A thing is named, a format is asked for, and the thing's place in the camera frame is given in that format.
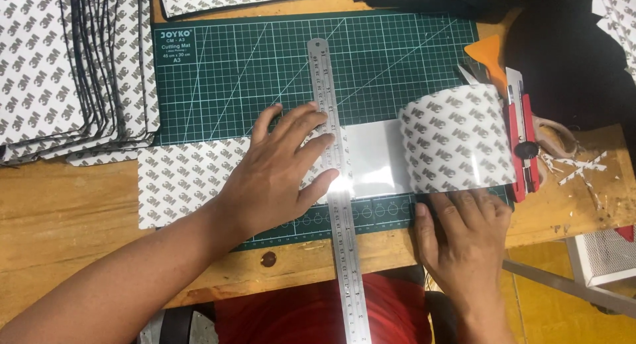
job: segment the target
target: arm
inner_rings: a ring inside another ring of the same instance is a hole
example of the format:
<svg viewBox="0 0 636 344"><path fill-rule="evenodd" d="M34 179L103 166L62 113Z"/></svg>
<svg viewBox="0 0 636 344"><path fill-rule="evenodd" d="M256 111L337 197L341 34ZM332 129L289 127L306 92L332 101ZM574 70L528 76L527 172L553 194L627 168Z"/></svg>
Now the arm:
<svg viewBox="0 0 636 344"><path fill-rule="evenodd" d="M457 314L465 344L514 343L499 291L512 210L485 189L430 196L441 228L423 203L415 207L420 260Z"/></svg>
<svg viewBox="0 0 636 344"><path fill-rule="evenodd" d="M327 170L298 191L333 136L300 147L327 118L313 102L290 111L268 134L281 110L276 104L261 113L249 151L217 197L77 272L6 324L0 344L130 343L213 260L304 214L338 176L337 170Z"/></svg>

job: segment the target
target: yellow floor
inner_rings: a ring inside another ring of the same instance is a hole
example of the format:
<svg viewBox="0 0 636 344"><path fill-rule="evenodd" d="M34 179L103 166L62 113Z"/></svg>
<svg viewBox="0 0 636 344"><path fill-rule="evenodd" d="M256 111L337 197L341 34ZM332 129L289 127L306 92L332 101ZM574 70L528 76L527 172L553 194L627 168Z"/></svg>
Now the yellow floor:
<svg viewBox="0 0 636 344"><path fill-rule="evenodd" d="M547 242L508 251L510 259L572 277L563 242ZM501 288L510 326L518 343L636 343L636 319L609 316L588 302L504 271Z"/></svg>

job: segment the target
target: fingernail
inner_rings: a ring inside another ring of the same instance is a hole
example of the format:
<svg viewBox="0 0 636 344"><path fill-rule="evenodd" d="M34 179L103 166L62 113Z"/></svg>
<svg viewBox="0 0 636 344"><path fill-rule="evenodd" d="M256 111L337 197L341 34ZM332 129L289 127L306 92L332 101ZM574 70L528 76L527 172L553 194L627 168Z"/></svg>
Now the fingernail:
<svg viewBox="0 0 636 344"><path fill-rule="evenodd" d="M426 216L426 213L428 212L428 209L426 208L426 205L423 203L416 203L415 204L415 216Z"/></svg>

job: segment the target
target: red utility knife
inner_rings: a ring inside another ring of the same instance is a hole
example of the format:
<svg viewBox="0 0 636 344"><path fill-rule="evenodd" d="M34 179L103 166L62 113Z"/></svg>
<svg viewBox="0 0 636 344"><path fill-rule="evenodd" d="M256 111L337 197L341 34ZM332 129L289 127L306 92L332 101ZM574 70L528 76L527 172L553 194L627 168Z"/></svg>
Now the red utility knife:
<svg viewBox="0 0 636 344"><path fill-rule="evenodd" d="M524 201L527 193L539 190L539 145L535 143L530 97L523 90L521 72L506 67L505 75L508 106L504 109L507 109L510 149L516 172L516 182L512 187L514 202L519 203Z"/></svg>

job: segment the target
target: finger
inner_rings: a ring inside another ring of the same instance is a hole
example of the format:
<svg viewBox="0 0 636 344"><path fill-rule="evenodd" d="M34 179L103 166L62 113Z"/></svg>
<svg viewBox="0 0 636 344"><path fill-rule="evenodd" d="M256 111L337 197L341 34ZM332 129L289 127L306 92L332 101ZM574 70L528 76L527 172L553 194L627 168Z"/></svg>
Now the finger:
<svg viewBox="0 0 636 344"><path fill-rule="evenodd" d="M317 126L327 121L327 113L324 112L308 112L297 118L290 125L287 133L284 135L284 142L295 150L309 133Z"/></svg>
<svg viewBox="0 0 636 344"><path fill-rule="evenodd" d="M307 185L298 193L296 202L299 209L299 216L304 214L309 207L315 204L329 190L329 185L334 181L340 172L337 169L327 169L320 173L311 184Z"/></svg>
<svg viewBox="0 0 636 344"><path fill-rule="evenodd" d="M492 223L496 216L495 204L492 202L492 195L485 188L473 189L468 192L473 195L483 218L489 223Z"/></svg>
<svg viewBox="0 0 636 344"><path fill-rule="evenodd" d="M261 112L254 122L254 128L252 129L252 137L249 146L252 147L258 144L267 137L267 128L275 116L279 115L282 111L282 104L277 103L270 105L263 112Z"/></svg>
<svg viewBox="0 0 636 344"><path fill-rule="evenodd" d="M497 217L497 222L500 224L500 226L507 229L510 226L510 220L513 216L513 209L498 196L491 195L491 200L495 207L495 216Z"/></svg>
<svg viewBox="0 0 636 344"><path fill-rule="evenodd" d="M457 207L459 215L469 229L479 229L484 226L484 218L477 206L477 201L468 191L453 191L449 194L450 200Z"/></svg>
<svg viewBox="0 0 636 344"><path fill-rule="evenodd" d="M429 198L433 203L433 208L437 213L438 218L449 243L454 240L465 236L466 226L464 220L459 215L457 207L450 201L450 199L444 193L430 194Z"/></svg>
<svg viewBox="0 0 636 344"><path fill-rule="evenodd" d="M309 140L307 144L303 145L296 152L296 158L299 161L299 169L309 169L318 160L318 157L327 149L328 146L333 144L336 140L336 136L332 133L323 134L320 137Z"/></svg>
<svg viewBox="0 0 636 344"><path fill-rule="evenodd" d="M423 203L415 204L415 230L420 250L420 261L428 272L435 271L438 266L440 250L435 236L431 211Z"/></svg>
<svg viewBox="0 0 636 344"><path fill-rule="evenodd" d="M282 137L285 133L287 133L287 130L291 127L291 125L294 124L294 121L306 113L315 112L317 109L318 104L314 101L299 105L292 109L290 112L287 112L281 120L279 120L278 124L276 124L276 127L272 131L272 136L276 139Z"/></svg>

